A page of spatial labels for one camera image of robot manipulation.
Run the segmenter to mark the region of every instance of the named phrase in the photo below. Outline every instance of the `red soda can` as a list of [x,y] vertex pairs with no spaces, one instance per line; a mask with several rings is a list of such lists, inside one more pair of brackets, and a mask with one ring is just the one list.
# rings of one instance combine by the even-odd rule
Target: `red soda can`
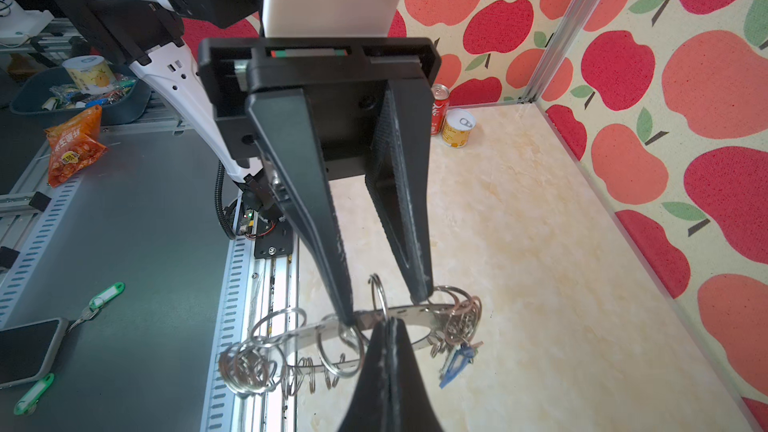
[[432,130],[431,134],[436,136],[442,129],[442,123],[446,119],[446,110],[448,109],[448,97],[451,91],[443,84],[437,83],[432,86],[432,94],[435,97],[435,103],[432,104]]

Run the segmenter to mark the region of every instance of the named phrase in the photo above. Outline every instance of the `green key tag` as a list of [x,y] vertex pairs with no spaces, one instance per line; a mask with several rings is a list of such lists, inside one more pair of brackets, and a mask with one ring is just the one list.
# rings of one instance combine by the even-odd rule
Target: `green key tag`
[[16,402],[13,408],[14,415],[29,415],[37,408],[38,400],[53,383],[53,374],[48,374],[34,383],[31,389]]
[[102,308],[104,304],[106,304],[113,298],[120,295],[123,292],[123,290],[125,290],[125,284],[122,282],[118,282],[117,284],[112,285],[107,290],[93,297],[91,299],[91,303],[88,305],[91,307],[92,311],[95,311],[96,309]]

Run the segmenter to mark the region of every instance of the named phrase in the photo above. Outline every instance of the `plastic bin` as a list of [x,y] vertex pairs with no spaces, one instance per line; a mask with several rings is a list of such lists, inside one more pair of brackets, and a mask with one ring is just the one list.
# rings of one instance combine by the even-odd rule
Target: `plastic bin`
[[[131,72],[126,66],[110,66],[110,68],[113,72],[120,72],[124,76],[136,77],[136,74]],[[24,84],[16,98],[11,101],[11,112],[37,120],[40,127],[44,129],[70,120],[82,112],[84,108],[43,109],[45,101],[53,95],[51,87],[60,86],[65,83],[72,83],[72,78],[63,67],[54,67],[35,74]],[[144,113],[144,109],[147,108],[147,102],[151,93],[152,89],[149,85],[138,80],[136,85],[120,102],[101,107],[101,125],[117,126],[138,119]]]

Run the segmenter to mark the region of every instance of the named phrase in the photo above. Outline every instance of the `gray table surface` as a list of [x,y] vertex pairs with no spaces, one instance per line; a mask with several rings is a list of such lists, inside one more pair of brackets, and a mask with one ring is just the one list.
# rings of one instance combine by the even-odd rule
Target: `gray table surface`
[[227,250],[216,157],[191,130],[112,142],[86,169],[8,327],[74,320],[109,285],[125,292],[64,337],[32,415],[12,412],[30,384],[0,390],[4,432],[200,427]]

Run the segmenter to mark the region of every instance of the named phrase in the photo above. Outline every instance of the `black phone screen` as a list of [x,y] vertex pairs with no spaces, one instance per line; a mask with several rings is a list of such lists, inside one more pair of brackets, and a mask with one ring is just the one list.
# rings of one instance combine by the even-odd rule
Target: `black phone screen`
[[0,384],[34,377],[51,347],[58,320],[0,331]]

